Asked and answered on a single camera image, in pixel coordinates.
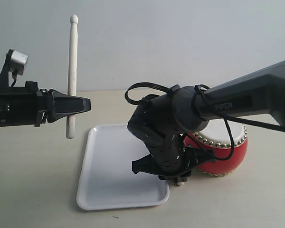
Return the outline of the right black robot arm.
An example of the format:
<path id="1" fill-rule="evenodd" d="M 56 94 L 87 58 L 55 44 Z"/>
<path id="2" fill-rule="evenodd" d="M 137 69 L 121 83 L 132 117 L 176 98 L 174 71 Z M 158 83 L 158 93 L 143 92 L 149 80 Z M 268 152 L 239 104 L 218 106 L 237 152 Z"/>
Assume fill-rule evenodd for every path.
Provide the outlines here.
<path id="1" fill-rule="evenodd" d="M 186 147 L 184 139 L 221 119 L 285 133 L 285 60 L 215 87 L 200 84 L 165 87 L 151 82 L 131 89 L 151 88 L 135 105 L 127 129 L 141 140 L 149 154 L 132 162 L 133 173 L 156 175 L 160 180 L 185 182 L 191 171 L 206 162 L 219 160 L 213 149 Z"/>

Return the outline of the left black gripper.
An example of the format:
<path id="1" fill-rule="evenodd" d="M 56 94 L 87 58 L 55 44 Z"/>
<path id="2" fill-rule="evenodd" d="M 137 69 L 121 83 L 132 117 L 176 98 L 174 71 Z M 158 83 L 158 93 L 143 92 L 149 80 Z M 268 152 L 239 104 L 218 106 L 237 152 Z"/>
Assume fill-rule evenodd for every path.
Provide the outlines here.
<path id="1" fill-rule="evenodd" d="M 91 100 L 66 95 L 54 89 L 39 89 L 37 82 L 11 87 L 0 93 L 0 127 L 32 125 L 39 127 L 61 118 L 91 110 Z"/>

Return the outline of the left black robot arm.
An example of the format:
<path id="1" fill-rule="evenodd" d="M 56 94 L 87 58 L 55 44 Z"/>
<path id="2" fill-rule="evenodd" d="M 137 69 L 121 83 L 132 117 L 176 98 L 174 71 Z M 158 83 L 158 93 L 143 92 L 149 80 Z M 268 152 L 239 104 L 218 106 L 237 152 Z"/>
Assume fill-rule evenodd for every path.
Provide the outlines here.
<path id="1" fill-rule="evenodd" d="M 37 82 L 0 90 L 0 127 L 53 123 L 91 110 L 91 100 L 54 89 L 39 89 Z"/>

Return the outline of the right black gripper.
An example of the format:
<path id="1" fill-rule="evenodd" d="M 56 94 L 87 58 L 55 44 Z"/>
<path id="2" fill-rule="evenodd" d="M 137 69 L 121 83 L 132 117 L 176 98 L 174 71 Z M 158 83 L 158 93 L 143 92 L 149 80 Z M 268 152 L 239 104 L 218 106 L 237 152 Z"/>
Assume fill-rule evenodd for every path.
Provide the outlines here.
<path id="1" fill-rule="evenodd" d="M 186 182 L 193 169 L 215 162 L 212 149 L 186 147 L 183 142 L 146 145 L 146 148 L 149 154 L 132 162 L 132 172 L 156 175 L 160 180 Z"/>

